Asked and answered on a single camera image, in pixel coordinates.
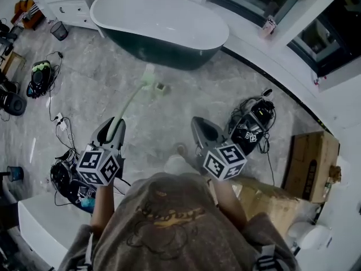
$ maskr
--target bathtub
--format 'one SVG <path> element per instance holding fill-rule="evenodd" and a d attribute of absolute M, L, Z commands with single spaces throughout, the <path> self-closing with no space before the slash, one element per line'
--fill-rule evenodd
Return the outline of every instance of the bathtub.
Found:
<path fill-rule="evenodd" d="M 189 0 L 95 0 L 90 17 L 110 39 L 135 57 L 192 70 L 227 41 L 227 24 Z"/>

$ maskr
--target white pants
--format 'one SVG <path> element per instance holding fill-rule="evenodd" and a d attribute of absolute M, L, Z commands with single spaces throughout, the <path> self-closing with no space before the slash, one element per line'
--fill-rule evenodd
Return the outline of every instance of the white pants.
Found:
<path fill-rule="evenodd" d="M 176 176 L 184 173 L 199 174 L 199 172 L 193 169 L 181 155 L 170 156 L 164 165 L 164 172 Z"/>

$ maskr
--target sleeve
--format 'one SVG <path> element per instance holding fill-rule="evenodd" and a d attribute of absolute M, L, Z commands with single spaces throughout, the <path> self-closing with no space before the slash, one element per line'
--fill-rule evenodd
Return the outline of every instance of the sleeve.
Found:
<path fill-rule="evenodd" d="M 296 258 L 266 213 L 257 214 L 249 220 L 242 235 L 259 252 L 263 246 L 275 245 L 275 258 L 282 259 L 290 270 L 298 270 Z"/>
<path fill-rule="evenodd" d="M 91 252 L 97 242 L 98 240 L 93 239 L 91 226 L 81 225 L 58 271 L 87 270 L 87 266 L 91 267 Z"/>

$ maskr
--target forearm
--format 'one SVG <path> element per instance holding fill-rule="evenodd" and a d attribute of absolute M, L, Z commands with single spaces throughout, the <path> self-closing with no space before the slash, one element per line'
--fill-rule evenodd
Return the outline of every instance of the forearm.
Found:
<path fill-rule="evenodd" d="M 242 231 L 247 223 L 247 217 L 230 181 L 212 181 L 219 209 L 239 231 Z"/>
<path fill-rule="evenodd" d="M 96 191 L 95 207 L 90 221 L 93 233 L 100 237 L 114 214 L 113 182 L 108 186 L 99 186 Z"/>

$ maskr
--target cardboard box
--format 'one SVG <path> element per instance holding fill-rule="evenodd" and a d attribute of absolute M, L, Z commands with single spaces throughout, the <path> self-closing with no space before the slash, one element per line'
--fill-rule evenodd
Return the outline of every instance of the cardboard box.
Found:
<path fill-rule="evenodd" d="M 298 214 L 300 200 L 286 191 L 250 178 L 232 182 L 233 190 L 250 220 L 259 213 L 267 213 L 283 238 Z"/>
<path fill-rule="evenodd" d="M 327 132 L 293 137 L 285 190 L 312 203 L 326 202 L 325 186 L 330 167 L 336 166 L 339 142 Z"/>

